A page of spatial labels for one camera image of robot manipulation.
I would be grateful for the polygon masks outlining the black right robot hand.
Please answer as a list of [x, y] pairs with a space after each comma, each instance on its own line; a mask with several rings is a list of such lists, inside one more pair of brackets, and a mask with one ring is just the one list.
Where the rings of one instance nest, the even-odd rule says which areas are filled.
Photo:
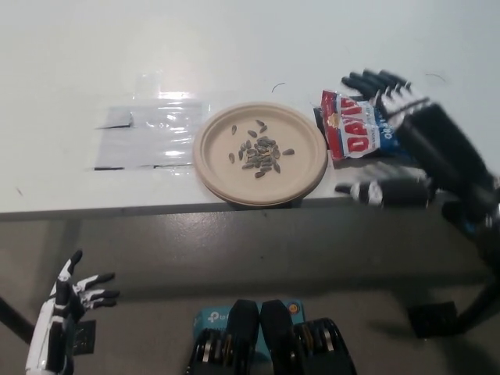
[[351, 72], [341, 82], [373, 105], [404, 148], [441, 190], [474, 209], [499, 203], [495, 177], [443, 107], [386, 70]]

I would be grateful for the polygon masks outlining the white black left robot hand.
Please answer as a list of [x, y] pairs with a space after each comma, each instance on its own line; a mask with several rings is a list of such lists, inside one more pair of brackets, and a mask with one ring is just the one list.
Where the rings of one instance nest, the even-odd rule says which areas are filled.
[[72, 374], [78, 323], [87, 311], [110, 308], [117, 303], [119, 291], [98, 287], [113, 280], [114, 273], [96, 274], [79, 281], [73, 279], [82, 256], [79, 249], [66, 261], [41, 307], [30, 342], [26, 374]]

